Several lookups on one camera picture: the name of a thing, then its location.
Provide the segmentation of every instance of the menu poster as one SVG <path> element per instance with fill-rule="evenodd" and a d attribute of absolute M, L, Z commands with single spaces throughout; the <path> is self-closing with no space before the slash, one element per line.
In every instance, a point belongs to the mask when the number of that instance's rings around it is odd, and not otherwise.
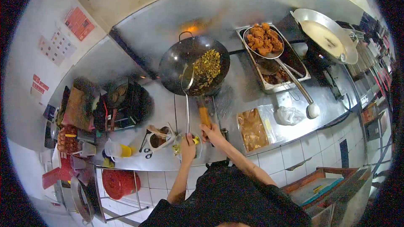
<path fill-rule="evenodd" d="M 95 27 L 87 16 L 76 7 L 68 13 L 65 18 L 65 25 L 82 41 Z"/>

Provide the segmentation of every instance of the stainless steel backsplash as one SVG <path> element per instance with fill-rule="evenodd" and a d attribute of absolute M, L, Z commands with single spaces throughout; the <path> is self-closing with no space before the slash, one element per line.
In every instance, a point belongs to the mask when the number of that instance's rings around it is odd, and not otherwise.
<path fill-rule="evenodd" d="M 287 29 L 290 10 L 309 8 L 334 20 L 359 24 L 363 10 L 349 0 L 158 0 L 116 25 L 125 43 L 144 60 L 146 71 L 158 74 L 162 55 L 182 31 L 208 34 L 229 51 L 240 49 L 235 29 L 268 22 Z"/>

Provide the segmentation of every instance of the black shirt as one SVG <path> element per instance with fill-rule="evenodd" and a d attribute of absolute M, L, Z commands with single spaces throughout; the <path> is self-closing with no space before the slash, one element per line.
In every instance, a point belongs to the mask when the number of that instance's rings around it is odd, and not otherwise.
<path fill-rule="evenodd" d="M 236 166 L 209 168 L 181 204 L 161 199 L 140 226 L 310 226 L 310 217 L 274 185 L 246 176 Z"/>

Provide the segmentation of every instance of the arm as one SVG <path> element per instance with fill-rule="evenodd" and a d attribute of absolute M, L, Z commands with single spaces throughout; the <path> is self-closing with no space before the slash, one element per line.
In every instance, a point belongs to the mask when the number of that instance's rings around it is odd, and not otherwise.
<path fill-rule="evenodd" d="M 220 132 L 217 124 L 212 124 L 210 130 L 206 125 L 200 125 L 200 128 L 208 135 L 210 142 L 231 159 L 231 161 L 247 176 L 254 177 L 262 183 L 276 186 L 274 180 L 259 166 L 255 165 L 252 161 L 247 159 L 242 153 L 240 153 L 234 146 L 232 146 Z"/>
<path fill-rule="evenodd" d="M 181 167 L 179 168 L 178 175 L 175 178 L 173 188 L 167 197 L 167 201 L 171 204 L 183 202 L 185 199 L 189 168 L 191 167 L 191 163 L 195 157 L 195 144 L 192 140 L 191 134 L 187 135 L 187 137 L 182 140 L 180 148 L 182 156 Z"/>

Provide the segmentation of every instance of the stainless steel tray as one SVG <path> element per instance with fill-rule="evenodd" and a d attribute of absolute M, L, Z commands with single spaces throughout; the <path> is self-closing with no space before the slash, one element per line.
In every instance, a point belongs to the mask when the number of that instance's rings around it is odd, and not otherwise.
<path fill-rule="evenodd" d="M 299 80 L 299 82 L 307 80 L 307 79 L 310 79 L 311 76 L 309 74 L 309 71 L 307 71 L 307 68 L 301 62 L 299 56 L 293 50 L 292 46 L 290 46 L 290 43 L 285 39 L 285 37 L 279 32 L 279 30 L 274 25 L 270 24 L 270 26 L 272 28 L 274 28 L 274 30 L 284 40 L 285 49 L 284 49 L 283 54 L 280 56 L 280 59 L 284 63 L 288 64 L 290 67 L 294 68 L 297 72 L 299 72 L 299 73 L 301 73 L 303 75 L 303 77 L 301 77 L 301 78 L 296 76 L 296 78 Z M 270 83 L 265 81 L 264 75 L 260 72 L 260 70 L 259 70 L 259 68 L 257 66 L 256 59 L 255 59 L 256 55 L 253 55 L 250 52 L 250 50 L 247 48 L 247 44 L 245 43 L 245 41 L 243 39 L 244 31 L 247 28 L 249 28 L 249 27 L 237 29 L 236 32 L 237 32 L 238 37 L 241 39 L 244 47 L 246 48 L 247 53 L 249 54 L 249 57 L 250 57 L 250 59 L 252 61 L 252 66 L 253 66 L 253 68 L 255 68 L 254 72 L 256 73 L 256 75 L 257 75 L 257 77 L 259 79 L 259 83 L 260 83 L 260 86 L 262 87 L 263 91 L 265 93 L 276 93 L 276 92 L 287 90 L 289 88 L 294 88 L 296 85 L 291 81 L 278 83 L 278 84 L 270 84 Z"/>

